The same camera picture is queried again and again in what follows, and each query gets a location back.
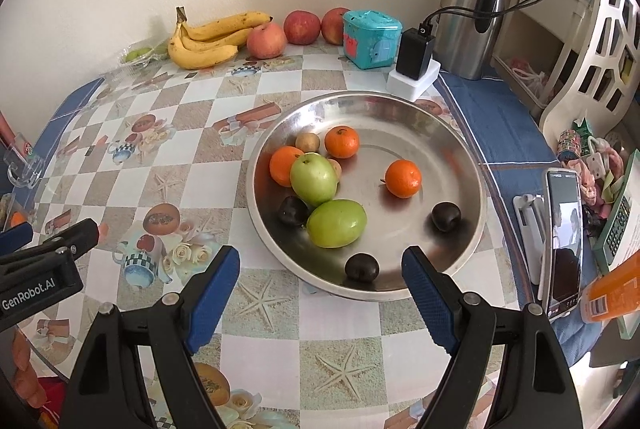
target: black power adapter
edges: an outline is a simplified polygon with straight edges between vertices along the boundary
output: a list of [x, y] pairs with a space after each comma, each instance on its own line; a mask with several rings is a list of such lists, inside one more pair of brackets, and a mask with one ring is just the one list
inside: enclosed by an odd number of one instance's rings
[[426, 73], [433, 54], [435, 37], [431, 30], [409, 28], [402, 32], [396, 72], [418, 80]]

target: metal bowl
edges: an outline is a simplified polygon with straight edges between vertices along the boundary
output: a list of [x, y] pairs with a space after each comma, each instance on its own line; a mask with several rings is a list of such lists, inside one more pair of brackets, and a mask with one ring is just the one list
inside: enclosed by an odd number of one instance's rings
[[[360, 136], [356, 155], [340, 160], [342, 178], [336, 198], [354, 200], [367, 213], [360, 239], [341, 249], [320, 249], [305, 229], [286, 227], [276, 218], [292, 189], [280, 187], [269, 174], [271, 154], [293, 145], [301, 132], [321, 138], [337, 125], [353, 127]], [[412, 160], [422, 173], [422, 188], [401, 200], [381, 182], [398, 158]], [[458, 271], [478, 246], [486, 213], [486, 196], [478, 169], [458, 135], [442, 120], [419, 107], [386, 94], [335, 92], [303, 102], [283, 113], [258, 141], [247, 173], [249, 213], [260, 239], [276, 258], [303, 281], [334, 295], [366, 301], [409, 297], [402, 279], [402, 252], [418, 245], [438, 271]], [[456, 203], [463, 221], [452, 234], [438, 232], [430, 219], [439, 202]], [[344, 265], [358, 252], [373, 255], [380, 274], [372, 284], [347, 279]]]

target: hand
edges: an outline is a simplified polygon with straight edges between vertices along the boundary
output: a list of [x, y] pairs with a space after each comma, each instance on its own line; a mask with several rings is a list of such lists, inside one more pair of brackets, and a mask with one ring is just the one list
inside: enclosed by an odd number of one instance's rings
[[30, 362], [31, 347], [20, 330], [15, 332], [12, 352], [15, 365], [18, 368], [13, 383], [15, 392], [31, 407], [38, 409], [47, 401], [47, 394], [38, 382], [38, 376]]

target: turquoise container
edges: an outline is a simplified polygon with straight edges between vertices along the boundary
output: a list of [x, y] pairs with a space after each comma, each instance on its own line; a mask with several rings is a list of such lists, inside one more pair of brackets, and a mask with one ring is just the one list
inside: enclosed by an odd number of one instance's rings
[[375, 10], [355, 10], [344, 20], [344, 54], [361, 70], [391, 66], [398, 51], [402, 23]]

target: checkered tablecloth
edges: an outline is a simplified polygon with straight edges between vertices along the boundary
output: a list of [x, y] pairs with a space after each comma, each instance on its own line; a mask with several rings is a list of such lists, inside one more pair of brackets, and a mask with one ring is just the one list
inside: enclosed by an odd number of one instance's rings
[[[240, 58], [199, 72], [156, 64], [136, 80], [98, 88], [68, 124], [38, 188], [34, 243], [67, 220], [92, 218], [108, 233], [78, 260], [82, 293], [22, 324], [40, 354], [68, 377], [102, 302], [149, 306], [180, 291], [230, 244], [241, 255], [240, 279], [212, 341], [194, 360], [220, 369], [231, 389], [250, 392], [258, 413], [282, 415], [276, 427], [353, 427], [356, 417], [359, 427], [382, 427], [430, 393], [449, 359], [413, 301], [367, 303], [309, 288], [268, 252], [246, 208], [248, 160], [270, 120], [332, 91], [386, 92], [389, 70], [360, 71], [341, 48], [316, 43], [288, 46], [274, 60]], [[418, 105], [456, 126], [435, 89]], [[255, 108], [268, 111], [245, 113]], [[178, 208], [180, 225], [149, 235], [145, 218], [159, 203]], [[454, 280], [493, 305], [517, 307], [492, 200], [487, 218], [476, 253]], [[148, 277], [135, 261], [141, 252], [158, 268], [149, 286], [134, 287], [125, 272], [133, 266]], [[68, 336], [52, 338], [41, 319], [68, 319]], [[140, 355], [149, 389], [157, 391], [151, 352], [140, 348]], [[493, 369], [499, 359], [492, 356]], [[160, 420], [164, 403], [155, 400]]]

